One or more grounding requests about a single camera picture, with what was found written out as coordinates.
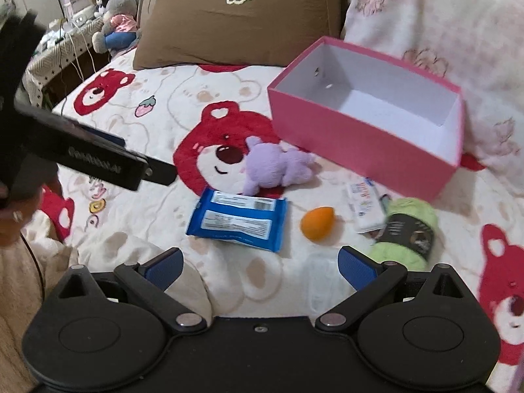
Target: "gray plush toy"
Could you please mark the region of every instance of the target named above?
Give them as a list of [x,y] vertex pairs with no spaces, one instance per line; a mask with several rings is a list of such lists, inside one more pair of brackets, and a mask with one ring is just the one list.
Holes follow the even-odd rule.
[[140,38],[135,20],[137,10],[136,0],[109,0],[102,31],[93,35],[94,51],[105,53],[122,50]]

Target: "blue pants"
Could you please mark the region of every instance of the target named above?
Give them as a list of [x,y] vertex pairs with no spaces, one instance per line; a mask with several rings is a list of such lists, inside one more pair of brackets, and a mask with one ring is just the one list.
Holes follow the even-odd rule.
[[135,32],[114,32],[105,38],[105,46],[111,50],[122,50],[128,48],[135,39]]

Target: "bear mouth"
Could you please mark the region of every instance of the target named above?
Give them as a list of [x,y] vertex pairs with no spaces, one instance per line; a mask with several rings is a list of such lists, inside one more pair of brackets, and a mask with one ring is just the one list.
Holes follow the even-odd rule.
[[218,174],[229,174],[227,171],[220,171],[216,165],[215,165],[215,171],[216,171]]

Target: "bear nose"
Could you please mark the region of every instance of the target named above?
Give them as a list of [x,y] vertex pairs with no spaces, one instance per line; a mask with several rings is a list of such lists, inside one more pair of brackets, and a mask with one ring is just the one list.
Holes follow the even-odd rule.
[[511,311],[514,316],[522,316],[524,313],[524,299],[519,295],[513,296]]
[[233,146],[221,146],[216,150],[215,154],[219,160],[229,165],[238,164],[244,159],[242,151]]

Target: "black robotic gripper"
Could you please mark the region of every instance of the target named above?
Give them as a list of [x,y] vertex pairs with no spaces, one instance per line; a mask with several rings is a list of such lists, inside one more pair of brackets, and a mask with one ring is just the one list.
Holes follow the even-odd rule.
[[344,247],[339,269],[357,293],[315,327],[307,317],[207,327],[163,292],[182,267],[175,248],[113,273],[71,267],[23,340],[34,392],[489,391],[500,339],[449,265],[408,272]]

